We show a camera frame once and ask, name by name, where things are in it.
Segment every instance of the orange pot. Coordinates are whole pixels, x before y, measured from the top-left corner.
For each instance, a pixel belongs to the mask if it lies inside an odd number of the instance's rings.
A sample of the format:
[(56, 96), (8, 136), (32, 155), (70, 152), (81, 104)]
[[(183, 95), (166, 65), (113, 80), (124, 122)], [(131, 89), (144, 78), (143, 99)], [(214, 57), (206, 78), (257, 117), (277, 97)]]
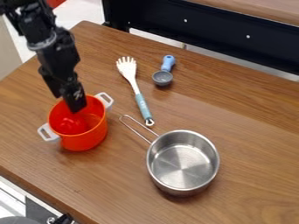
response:
[(55, 9), (58, 7), (60, 4), (64, 3), (66, 0), (47, 0), (47, 3)]
[[(87, 106), (74, 115), (65, 101), (60, 101), (52, 108), (48, 116), (48, 123), (42, 125), (38, 129), (38, 133), (46, 142), (61, 141), (62, 147), (70, 151), (90, 150), (100, 144), (108, 133), (107, 111), (111, 109), (113, 103), (114, 100), (106, 93), (100, 93), (96, 96), (87, 95)], [(67, 134), (61, 129), (65, 126), (61, 126), (60, 117), (74, 116), (80, 117), (84, 122), (83, 131)]]

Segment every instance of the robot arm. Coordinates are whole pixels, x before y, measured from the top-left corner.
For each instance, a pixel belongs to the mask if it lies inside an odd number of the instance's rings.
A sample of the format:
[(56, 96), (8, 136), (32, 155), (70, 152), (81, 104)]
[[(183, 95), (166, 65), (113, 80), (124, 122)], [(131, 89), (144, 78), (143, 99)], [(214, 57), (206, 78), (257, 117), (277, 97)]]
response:
[(0, 0), (0, 16), (10, 20), (27, 46), (38, 55), (39, 73), (56, 98), (62, 96), (73, 113), (83, 109), (86, 96), (74, 72), (80, 57), (71, 32), (55, 24), (45, 0)]

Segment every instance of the saucepan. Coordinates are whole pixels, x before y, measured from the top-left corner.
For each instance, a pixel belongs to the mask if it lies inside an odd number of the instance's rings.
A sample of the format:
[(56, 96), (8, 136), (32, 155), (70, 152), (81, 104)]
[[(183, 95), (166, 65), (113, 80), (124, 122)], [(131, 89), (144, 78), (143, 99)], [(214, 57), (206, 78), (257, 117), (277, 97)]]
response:
[(87, 105), (73, 114), (65, 101), (58, 102), (48, 116), (48, 123), (38, 128), (46, 142), (61, 141), (70, 151), (87, 151), (104, 141), (108, 133), (107, 112), (114, 100), (106, 93), (87, 94)]
[[(151, 142), (124, 118), (142, 126), (157, 137)], [(213, 143), (197, 132), (178, 129), (161, 136), (129, 115), (120, 121), (150, 144), (146, 164), (156, 186), (174, 196), (191, 196), (206, 189), (219, 170), (219, 153)]]

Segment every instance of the stainless steel pan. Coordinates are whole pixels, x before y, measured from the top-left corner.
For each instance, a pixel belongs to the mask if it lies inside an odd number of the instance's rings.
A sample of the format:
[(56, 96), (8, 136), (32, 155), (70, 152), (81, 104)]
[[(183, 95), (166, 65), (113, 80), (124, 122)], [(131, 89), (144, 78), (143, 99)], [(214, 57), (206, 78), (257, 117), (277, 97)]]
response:
[[(151, 143), (123, 118), (138, 123), (157, 139)], [(176, 196), (189, 196), (205, 189), (215, 178), (219, 169), (219, 154), (205, 136), (183, 129), (159, 136), (129, 115), (121, 116), (120, 121), (150, 144), (146, 157), (148, 171), (162, 191)]]

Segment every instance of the slotted spatula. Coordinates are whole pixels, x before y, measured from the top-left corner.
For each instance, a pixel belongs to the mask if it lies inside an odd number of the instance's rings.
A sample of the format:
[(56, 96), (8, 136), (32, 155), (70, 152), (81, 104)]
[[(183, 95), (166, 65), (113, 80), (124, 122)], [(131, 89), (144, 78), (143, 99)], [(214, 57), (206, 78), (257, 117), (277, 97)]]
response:
[(122, 57), (116, 61), (116, 66), (118, 71), (122, 74), (124, 78), (131, 84), (134, 93), (136, 95), (136, 102), (138, 107), (143, 114), (143, 119), (145, 120), (145, 125), (151, 127), (155, 124), (152, 115), (150, 113), (150, 109), (144, 100), (142, 93), (136, 82), (136, 70), (137, 64), (134, 58), (130, 57)]

